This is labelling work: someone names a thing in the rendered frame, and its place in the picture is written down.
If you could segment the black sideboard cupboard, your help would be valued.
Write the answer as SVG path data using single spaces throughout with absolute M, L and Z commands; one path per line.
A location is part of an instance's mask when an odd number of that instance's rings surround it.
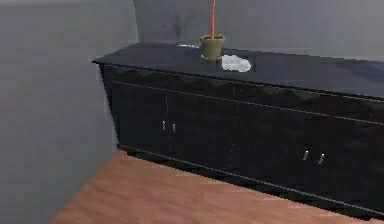
M 139 42 L 97 63 L 129 155 L 384 221 L 384 62 Z

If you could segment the white crumpled cloth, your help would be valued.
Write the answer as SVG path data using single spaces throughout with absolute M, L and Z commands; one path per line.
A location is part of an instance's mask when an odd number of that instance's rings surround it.
M 236 55 L 223 55 L 222 68 L 228 71 L 248 72 L 251 69 L 251 64 L 247 59 Z

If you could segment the green pot with orange stem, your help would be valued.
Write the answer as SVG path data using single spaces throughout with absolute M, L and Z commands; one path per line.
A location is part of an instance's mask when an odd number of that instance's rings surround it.
M 225 42 L 225 37 L 216 33 L 215 6 L 216 0 L 212 0 L 210 30 L 207 35 L 200 37 L 202 57 L 206 60 L 218 60 L 221 57 L 221 50 Z

